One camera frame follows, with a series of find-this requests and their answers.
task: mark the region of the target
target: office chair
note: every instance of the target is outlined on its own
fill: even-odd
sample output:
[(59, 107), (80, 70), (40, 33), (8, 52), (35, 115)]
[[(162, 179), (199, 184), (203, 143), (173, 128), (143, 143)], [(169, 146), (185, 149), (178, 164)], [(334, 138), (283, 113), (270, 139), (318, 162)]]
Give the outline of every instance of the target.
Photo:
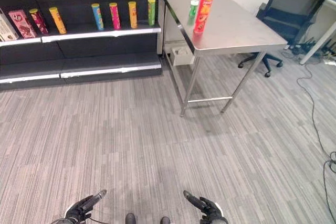
[[(306, 33), (308, 27), (313, 24), (312, 18), (320, 8), (324, 0), (269, 0), (263, 3), (257, 14), (257, 18), (267, 26), (277, 32), (287, 40), (289, 45), (297, 44), (301, 37)], [(241, 61), (238, 65), (242, 68), (244, 62), (254, 60), (257, 52), (253, 56)], [(272, 55), (266, 54), (263, 63), (268, 72), (265, 77), (271, 76), (271, 67), (268, 60), (277, 61), (277, 67), (282, 67), (282, 60)]]

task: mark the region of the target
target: white shelf edge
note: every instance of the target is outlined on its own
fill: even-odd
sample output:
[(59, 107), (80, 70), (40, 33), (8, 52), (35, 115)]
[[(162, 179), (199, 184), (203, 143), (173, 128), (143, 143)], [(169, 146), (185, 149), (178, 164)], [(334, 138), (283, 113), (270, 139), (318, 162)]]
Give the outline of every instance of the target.
[(26, 77), (17, 77), (17, 78), (8, 78), (0, 80), (0, 84), (13, 83), (20, 81), (34, 81), (34, 80), (46, 80), (46, 79), (57, 79), (59, 74), (43, 74), (41, 76), (26, 76)]
[(0, 47), (13, 46), (13, 45), (21, 45), (21, 44), (39, 43), (39, 42), (41, 42), (41, 38), (18, 39), (18, 40), (11, 40), (11, 41), (1, 41), (0, 42)]
[(119, 37), (119, 36), (126, 36), (126, 35), (153, 34), (153, 33), (160, 33), (160, 32), (161, 32), (161, 28), (155, 27), (155, 28), (144, 28), (144, 29), (134, 29), (134, 30), (113, 30), (113, 31), (99, 31), (99, 32), (94, 32), (94, 33), (43, 36), (41, 40), (43, 43), (46, 43), (46, 42), (70, 40), (70, 39)]
[(63, 79), (66, 79), (66, 78), (80, 77), (80, 76), (93, 76), (95, 74), (127, 73), (127, 72), (141, 71), (141, 70), (160, 69), (160, 68), (161, 68), (160, 64), (155, 64), (155, 65), (139, 66), (139, 67), (88, 70), (88, 71), (61, 73), (60, 77)]
[(0, 47), (30, 44), (30, 43), (39, 43), (39, 42), (48, 43), (52, 41), (70, 40), (70, 39), (119, 37), (119, 36), (127, 36), (127, 35), (154, 34), (154, 33), (156, 34), (160, 32), (161, 32), (160, 27), (154, 27), (154, 28), (129, 29), (129, 30), (96, 31), (93, 33), (51, 35), (51, 36), (42, 36), (39, 38), (32, 38), (32, 39), (2, 41), (0, 42)]

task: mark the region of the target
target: shoe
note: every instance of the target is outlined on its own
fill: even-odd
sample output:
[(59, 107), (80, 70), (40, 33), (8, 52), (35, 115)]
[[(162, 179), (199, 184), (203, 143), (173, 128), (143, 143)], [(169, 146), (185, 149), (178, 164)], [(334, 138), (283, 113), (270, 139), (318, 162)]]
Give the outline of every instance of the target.
[(160, 224), (170, 224), (170, 219), (165, 216), (161, 219)]
[(125, 218), (125, 223), (126, 224), (136, 224), (136, 220), (135, 220), (135, 216), (133, 213), (129, 212), (127, 215), (126, 215), (126, 218)]

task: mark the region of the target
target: green pringles can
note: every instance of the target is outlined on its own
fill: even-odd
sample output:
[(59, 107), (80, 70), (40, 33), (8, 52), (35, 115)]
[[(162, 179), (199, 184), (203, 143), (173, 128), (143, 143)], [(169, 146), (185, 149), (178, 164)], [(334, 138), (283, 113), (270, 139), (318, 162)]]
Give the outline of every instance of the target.
[(191, 0), (190, 1), (190, 11), (189, 11), (189, 17), (195, 17), (198, 7), (198, 0)]
[(148, 0), (148, 24), (150, 26), (155, 24), (155, 0)]

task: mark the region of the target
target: snack box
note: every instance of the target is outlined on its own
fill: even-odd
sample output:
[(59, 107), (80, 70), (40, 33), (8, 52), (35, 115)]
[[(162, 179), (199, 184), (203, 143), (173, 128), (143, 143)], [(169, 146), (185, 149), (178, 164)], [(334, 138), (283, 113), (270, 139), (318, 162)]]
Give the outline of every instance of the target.
[(23, 10), (12, 10), (8, 14), (24, 39), (36, 38), (37, 34)]
[(19, 38), (19, 35), (16, 33), (6, 15), (0, 8), (0, 40), (1, 41), (10, 41), (16, 40)]

